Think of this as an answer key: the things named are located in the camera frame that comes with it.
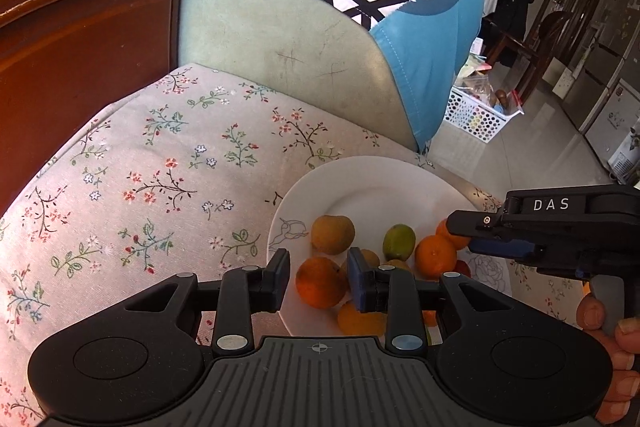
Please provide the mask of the person right hand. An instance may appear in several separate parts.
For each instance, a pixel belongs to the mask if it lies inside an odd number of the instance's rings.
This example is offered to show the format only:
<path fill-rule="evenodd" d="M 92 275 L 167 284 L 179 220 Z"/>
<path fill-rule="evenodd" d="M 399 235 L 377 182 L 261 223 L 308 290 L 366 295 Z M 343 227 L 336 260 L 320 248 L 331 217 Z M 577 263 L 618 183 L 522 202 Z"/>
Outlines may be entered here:
<path fill-rule="evenodd" d="M 638 395 L 639 373 L 632 367 L 639 354 L 639 317 L 620 320 L 612 336 L 602 329 L 605 317 L 600 300 L 592 294 L 582 298 L 576 311 L 577 325 L 601 343 L 612 362 L 611 384 L 596 415 L 602 425 L 612 425 L 628 414 L 631 400 Z"/>

